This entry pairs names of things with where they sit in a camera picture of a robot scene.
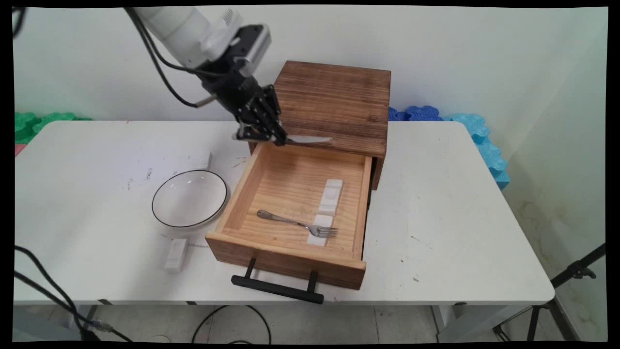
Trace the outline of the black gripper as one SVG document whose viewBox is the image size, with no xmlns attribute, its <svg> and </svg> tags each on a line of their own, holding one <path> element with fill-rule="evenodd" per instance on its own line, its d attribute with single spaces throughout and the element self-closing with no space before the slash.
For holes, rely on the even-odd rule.
<svg viewBox="0 0 620 349">
<path fill-rule="evenodd" d="M 201 71 L 217 76 L 201 75 L 201 83 L 217 101 L 235 117 L 238 129 L 237 141 L 272 142 L 284 146 L 287 133 L 279 119 L 281 113 L 277 93 L 273 84 L 261 86 L 254 75 L 243 75 L 246 62 L 204 63 Z"/>
</svg>

